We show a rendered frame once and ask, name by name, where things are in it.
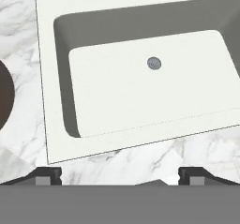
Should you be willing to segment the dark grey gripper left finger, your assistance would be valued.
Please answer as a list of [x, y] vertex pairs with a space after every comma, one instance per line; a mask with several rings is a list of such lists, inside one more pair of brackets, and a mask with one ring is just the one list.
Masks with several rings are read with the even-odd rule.
[[5, 186], [61, 186], [62, 169], [60, 167], [38, 167], [23, 177], [4, 183]]

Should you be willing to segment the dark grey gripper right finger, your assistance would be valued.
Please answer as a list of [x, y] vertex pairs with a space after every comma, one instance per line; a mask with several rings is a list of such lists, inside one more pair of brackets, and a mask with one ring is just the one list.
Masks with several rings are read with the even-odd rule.
[[203, 167], [180, 167], [178, 169], [179, 186], [236, 186], [237, 183], [217, 177]]

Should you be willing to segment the dark brown pot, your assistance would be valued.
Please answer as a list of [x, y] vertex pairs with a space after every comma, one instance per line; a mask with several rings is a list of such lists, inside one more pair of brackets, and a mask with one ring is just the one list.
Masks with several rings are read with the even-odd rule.
[[6, 65], [0, 60], [0, 130], [7, 122], [15, 98], [14, 83]]

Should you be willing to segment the white kitchen sink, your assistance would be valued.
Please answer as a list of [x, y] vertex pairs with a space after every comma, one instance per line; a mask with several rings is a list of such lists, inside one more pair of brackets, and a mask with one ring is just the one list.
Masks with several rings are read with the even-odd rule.
[[50, 163], [240, 126], [240, 0], [36, 0]]

